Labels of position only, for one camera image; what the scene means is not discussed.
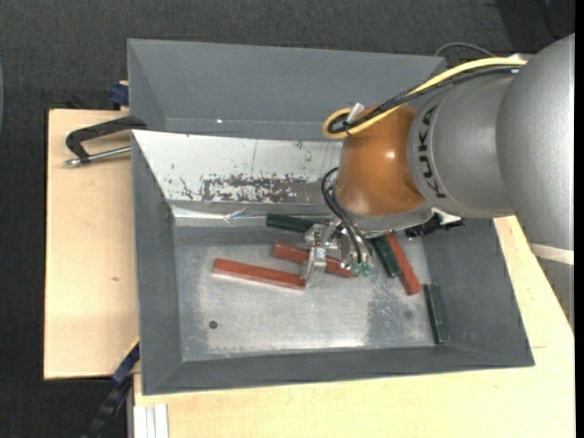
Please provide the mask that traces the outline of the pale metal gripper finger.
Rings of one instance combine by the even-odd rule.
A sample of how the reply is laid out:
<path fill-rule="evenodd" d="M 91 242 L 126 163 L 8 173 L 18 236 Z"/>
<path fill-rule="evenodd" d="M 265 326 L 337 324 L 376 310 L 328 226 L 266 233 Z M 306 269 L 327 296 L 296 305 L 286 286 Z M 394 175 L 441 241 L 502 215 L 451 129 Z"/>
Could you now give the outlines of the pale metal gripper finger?
<path fill-rule="evenodd" d="M 318 285 L 325 274 L 327 267 L 327 249 L 325 247 L 315 247 L 315 259 L 313 265 L 313 283 Z"/>
<path fill-rule="evenodd" d="M 306 252 L 306 260 L 302 264 L 301 278 L 304 281 L 304 287 L 309 287 L 311 285 L 311 277 L 314 272 L 315 265 L 315 250 L 309 249 Z"/>

